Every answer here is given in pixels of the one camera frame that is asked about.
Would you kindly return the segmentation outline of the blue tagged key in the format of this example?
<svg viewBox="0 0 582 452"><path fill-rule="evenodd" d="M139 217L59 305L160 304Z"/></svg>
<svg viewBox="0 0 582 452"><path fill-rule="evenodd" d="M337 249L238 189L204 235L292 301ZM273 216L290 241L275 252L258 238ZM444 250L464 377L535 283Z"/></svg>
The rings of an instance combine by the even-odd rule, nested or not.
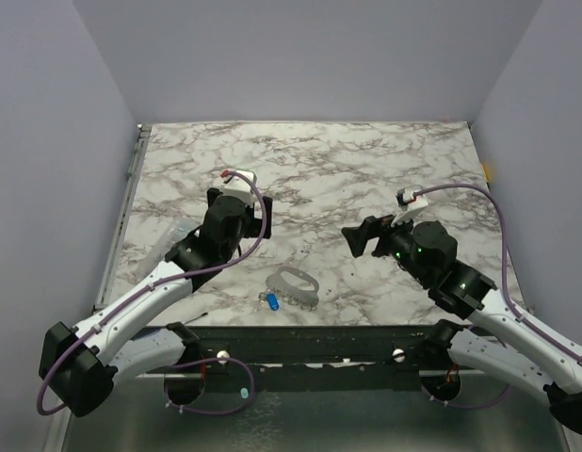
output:
<svg viewBox="0 0 582 452"><path fill-rule="evenodd" d="M277 296L274 293L267 293L266 294L266 302L267 306L271 311L278 311L280 309L280 304L278 301Z"/></svg>

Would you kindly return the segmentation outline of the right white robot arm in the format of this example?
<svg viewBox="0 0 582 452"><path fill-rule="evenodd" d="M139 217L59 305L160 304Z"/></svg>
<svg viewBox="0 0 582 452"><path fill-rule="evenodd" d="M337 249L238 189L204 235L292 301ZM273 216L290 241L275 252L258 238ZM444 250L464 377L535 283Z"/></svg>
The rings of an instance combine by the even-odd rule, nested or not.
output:
<svg viewBox="0 0 582 452"><path fill-rule="evenodd" d="M508 306L493 280L458 259L458 242L440 222L396 224L393 217L369 217L341 232L355 257L376 239L373 256L394 258L437 307L501 342L494 345L440 322L441 335L422 345L429 366L454 362L502 379L530 393L564 427L582 435L582 346L520 306Z"/></svg>

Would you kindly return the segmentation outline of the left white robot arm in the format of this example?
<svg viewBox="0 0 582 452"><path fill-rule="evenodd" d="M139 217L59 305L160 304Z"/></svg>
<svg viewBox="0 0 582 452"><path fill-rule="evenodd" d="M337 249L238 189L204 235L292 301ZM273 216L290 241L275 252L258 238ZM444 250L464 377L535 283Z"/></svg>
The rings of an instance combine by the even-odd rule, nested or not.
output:
<svg viewBox="0 0 582 452"><path fill-rule="evenodd" d="M273 200L248 185L211 188L202 223L175 240L126 295L69 327L56 323L44 336L36 409L69 409L82 417L101 406L120 383L172 368L196 369L232 357L209 351L182 322L154 332L144 328L181 299L194 295L222 270L247 259L271 236Z"/></svg>

